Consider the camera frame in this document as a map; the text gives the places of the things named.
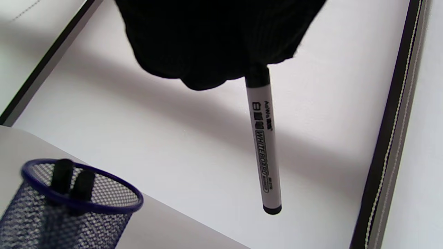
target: mesh pen holder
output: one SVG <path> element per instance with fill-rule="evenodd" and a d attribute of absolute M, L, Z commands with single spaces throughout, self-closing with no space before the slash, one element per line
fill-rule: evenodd
<path fill-rule="evenodd" d="M 50 188 L 56 161 L 23 165 L 23 183 L 0 220 L 0 249 L 114 249 L 142 207 L 142 194 L 112 174 L 74 163 L 71 188 L 82 171 L 95 178 L 89 202 L 72 199 Z"/>

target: blue rim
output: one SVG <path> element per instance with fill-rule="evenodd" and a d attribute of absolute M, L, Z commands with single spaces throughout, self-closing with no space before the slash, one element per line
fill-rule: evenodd
<path fill-rule="evenodd" d="M 72 200 L 68 198 L 67 196 L 61 195 L 52 189 L 48 188 L 48 186 L 41 181 L 39 181 L 32 173 L 31 168 L 34 165 L 37 164 L 54 164 L 57 160 L 56 159 L 35 159 L 26 162 L 22 166 L 21 175 L 23 177 L 23 180 L 27 182 L 31 187 L 33 187 L 35 190 L 37 190 L 40 194 L 48 197 L 49 199 L 56 201 L 58 203 L 63 203 L 64 205 L 73 208 L 78 209 L 86 212 L 94 212 L 99 214 L 130 214 L 138 211 L 143 206 L 143 194 L 136 189 L 133 185 L 129 184 L 123 179 L 120 179 L 116 177 L 113 174 L 110 174 L 108 172 L 105 172 L 103 170 L 87 166 L 81 163 L 74 163 L 74 166 L 81 169 L 87 169 L 94 171 L 100 175 L 103 175 L 107 178 L 110 178 L 123 186 L 130 189 L 138 198 L 138 202 L 134 205 L 125 206 L 125 207 L 113 207 L 113 206 L 104 206 L 99 204 L 94 204 L 90 202 L 81 202 L 77 200 Z"/>

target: metal mesh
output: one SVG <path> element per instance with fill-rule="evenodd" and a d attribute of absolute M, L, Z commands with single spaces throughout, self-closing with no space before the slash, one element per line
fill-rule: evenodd
<path fill-rule="evenodd" d="M 53 164 L 34 165 L 31 174 L 47 186 Z M 81 169 L 74 169 L 71 186 Z M 125 207 L 139 201 L 124 185 L 96 174 L 91 202 Z M 50 206 L 23 182 L 0 220 L 0 249 L 113 249 L 132 214 L 88 212 L 71 216 L 66 206 Z"/>

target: marker end cap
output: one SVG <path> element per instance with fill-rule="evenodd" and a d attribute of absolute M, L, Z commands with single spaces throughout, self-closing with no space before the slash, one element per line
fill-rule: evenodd
<path fill-rule="evenodd" d="M 278 206 L 277 208 L 268 208 L 263 206 L 263 209 L 267 214 L 276 215 L 281 212 L 281 205 Z"/>

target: black glove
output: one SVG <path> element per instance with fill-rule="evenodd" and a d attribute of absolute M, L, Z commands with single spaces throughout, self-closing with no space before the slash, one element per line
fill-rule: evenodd
<path fill-rule="evenodd" d="M 206 90 L 292 58 L 326 0 L 115 0 L 147 72 Z"/>

